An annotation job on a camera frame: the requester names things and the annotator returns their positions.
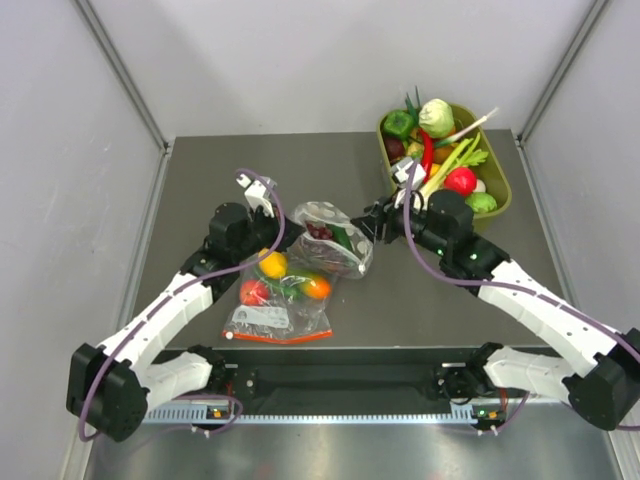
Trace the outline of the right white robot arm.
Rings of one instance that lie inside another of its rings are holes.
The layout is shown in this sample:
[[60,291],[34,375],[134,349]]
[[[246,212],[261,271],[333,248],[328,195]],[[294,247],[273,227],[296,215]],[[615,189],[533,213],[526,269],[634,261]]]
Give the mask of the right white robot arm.
[[483,345],[467,363],[474,393],[523,390],[569,405],[601,430],[626,429],[623,420],[639,401],[638,329],[622,333],[577,310],[476,233],[472,221],[465,199],[441,190],[423,210],[383,198],[351,223],[372,241],[404,237],[418,262],[421,249],[437,255],[436,278],[508,314],[554,350],[546,356]]

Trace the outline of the polka dot zip bag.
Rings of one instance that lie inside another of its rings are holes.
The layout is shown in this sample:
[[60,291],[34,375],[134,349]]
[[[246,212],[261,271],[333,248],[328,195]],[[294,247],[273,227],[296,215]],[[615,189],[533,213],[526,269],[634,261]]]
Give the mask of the polka dot zip bag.
[[[373,243],[350,223],[350,217],[330,202],[310,201],[299,204],[292,221],[305,233],[290,248],[312,268],[343,278],[360,279],[368,272],[373,258]],[[324,223],[334,234],[332,240],[316,240],[306,229],[306,222]]]

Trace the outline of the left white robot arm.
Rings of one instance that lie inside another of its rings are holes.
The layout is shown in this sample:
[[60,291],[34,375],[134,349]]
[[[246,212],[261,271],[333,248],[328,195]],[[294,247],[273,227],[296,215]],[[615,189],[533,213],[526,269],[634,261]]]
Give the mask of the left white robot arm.
[[221,357],[195,346],[164,363],[158,355],[196,316],[228,291],[243,269],[269,250],[281,252],[302,234],[302,226],[277,212],[239,203],[220,205],[203,244],[183,263],[169,285],[120,331],[97,346],[82,344],[72,355],[66,409],[84,428],[121,442],[147,413],[200,391],[216,396],[226,387]]

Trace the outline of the fake purple grapes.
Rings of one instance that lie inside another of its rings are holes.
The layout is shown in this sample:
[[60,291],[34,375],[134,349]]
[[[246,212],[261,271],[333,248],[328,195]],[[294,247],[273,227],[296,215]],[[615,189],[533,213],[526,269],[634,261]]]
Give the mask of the fake purple grapes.
[[332,240],[334,234],[332,229],[324,223],[306,222],[308,233],[316,240]]

